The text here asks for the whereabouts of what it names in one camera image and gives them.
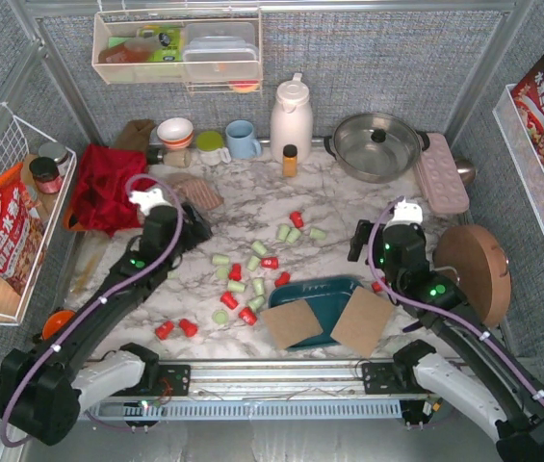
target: red velvet bag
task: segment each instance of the red velvet bag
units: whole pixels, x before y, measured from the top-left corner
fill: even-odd
[[[145,173],[146,169],[142,152],[90,144],[65,215],[66,228],[98,229],[113,236],[119,229],[141,227],[137,205],[130,203],[124,186],[131,176]],[[133,188],[144,191],[153,185],[153,181],[142,179]]]

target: round wooden cutting board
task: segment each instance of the round wooden cutting board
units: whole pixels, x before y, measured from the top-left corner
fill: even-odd
[[[511,276],[505,252],[482,226],[467,224],[449,228],[436,246],[434,265],[454,267],[459,288],[488,327],[505,317],[511,301]],[[441,271],[455,281],[453,271]]]

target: marble countertop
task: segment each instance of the marble countertop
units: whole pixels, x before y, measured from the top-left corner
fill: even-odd
[[[272,292],[273,281],[283,270],[291,273],[292,281],[347,274],[357,277],[369,288],[373,281],[364,265],[366,251],[358,263],[347,261],[349,240],[361,218],[374,220],[382,209],[399,195],[416,200],[424,209],[424,229],[427,250],[431,252],[438,237],[454,218],[437,218],[422,198],[412,171],[385,185],[363,183],[349,177],[331,156],[315,149],[305,165],[300,165],[298,176],[284,178],[281,165],[272,161],[269,152],[251,161],[234,161],[215,167],[202,165],[197,158],[188,169],[154,166],[151,173],[162,178],[175,171],[187,171],[205,178],[224,197],[224,205],[207,213],[214,237],[184,255],[181,266],[139,308],[126,316],[99,345],[92,358],[106,351],[136,342],[158,352],[161,358],[178,359],[324,359],[355,358],[357,354],[345,346],[279,350],[275,347],[266,325],[259,320],[254,326],[238,318],[237,312],[226,310],[230,321],[218,326],[212,314],[225,308],[219,297],[226,282],[215,276],[211,263],[214,253],[229,255],[232,263],[241,263],[243,277],[266,280],[266,298]],[[294,245],[277,243],[275,232],[281,223],[291,224],[289,214],[300,210],[307,226],[327,232],[324,241],[313,241],[305,235]],[[109,267],[123,253],[128,240],[140,234],[140,229],[120,231],[109,243],[98,269],[86,289],[78,295],[70,294],[65,306],[79,308],[90,298],[109,271]],[[271,255],[280,259],[276,270],[258,269],[250,273],[246,262],[252,254],[250,245],[260,240]],[[243,304],[253,298],[248,284],[244,294],[236,298]],[[175,324],[186,318],[198,325],[198,334],[186,338],[178,327],[160,341],[154,329],[165,321]],[[441,354],[456,354],[425,329],[409,334],[402,329],[413,322],[402,308],[398,308],[387,323],[373,357],[390,357],[404,345],[423,339],[434,345]]]

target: teal tray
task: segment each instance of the teal tray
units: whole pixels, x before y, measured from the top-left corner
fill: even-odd
[[[289,346],[287,350],[295,351],[338,345],[338,342],[333,340],[330,334],[357,287],[362,287],[362,285],[354,277],[333,276],[292,282],[273,291],[269,300],[270,309],[291,301],[305,300],[323,328],[323,334]]]

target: thermos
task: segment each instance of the thermos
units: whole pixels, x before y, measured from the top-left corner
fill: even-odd
[[[270,148],[273,158],[283,163],[284,147],[298,149],[298,163],[305,161],[312,147],[312,108],[310,90],[301,82],[301,74],[283,82],[275,94],[275,105],[270,124]]]

